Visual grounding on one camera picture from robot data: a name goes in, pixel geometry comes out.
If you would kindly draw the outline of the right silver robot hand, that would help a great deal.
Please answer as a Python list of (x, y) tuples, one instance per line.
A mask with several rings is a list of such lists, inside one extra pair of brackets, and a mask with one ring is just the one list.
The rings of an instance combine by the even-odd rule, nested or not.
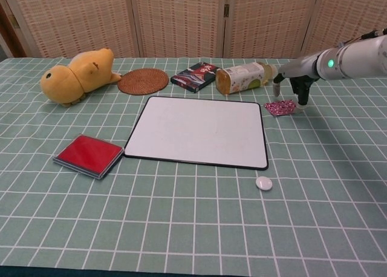
[(294, 113), (302, 112), (308, 103), (311, 85), (320, 79), (317, 73), (316, 62), (320, 52), (302, 56), (280, 66), (278, 74), (273, 79), (273, 94), (277, 97), (280, 93), (281, 82), (290, 79), (294, 94), (298, 95), (298, 102)]

